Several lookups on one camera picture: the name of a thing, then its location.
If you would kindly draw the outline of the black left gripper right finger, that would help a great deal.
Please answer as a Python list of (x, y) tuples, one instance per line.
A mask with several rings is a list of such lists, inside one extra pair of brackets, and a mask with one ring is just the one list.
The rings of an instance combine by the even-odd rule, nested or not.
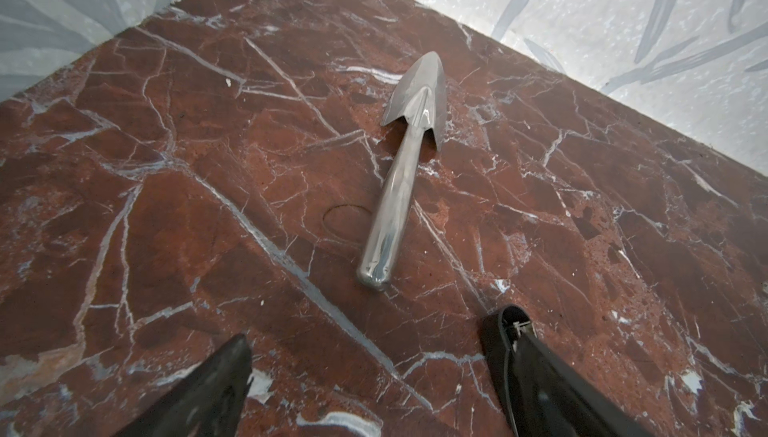
[(517, 340), (513, 375), (521, 436), (650, 434), (530, 333)]

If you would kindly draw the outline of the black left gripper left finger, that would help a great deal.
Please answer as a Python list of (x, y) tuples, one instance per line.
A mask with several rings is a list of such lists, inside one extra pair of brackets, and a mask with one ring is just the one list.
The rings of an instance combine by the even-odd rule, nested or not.
[(252, 384), (252, 350), (237, 334), (119, 436), (234, 436)]

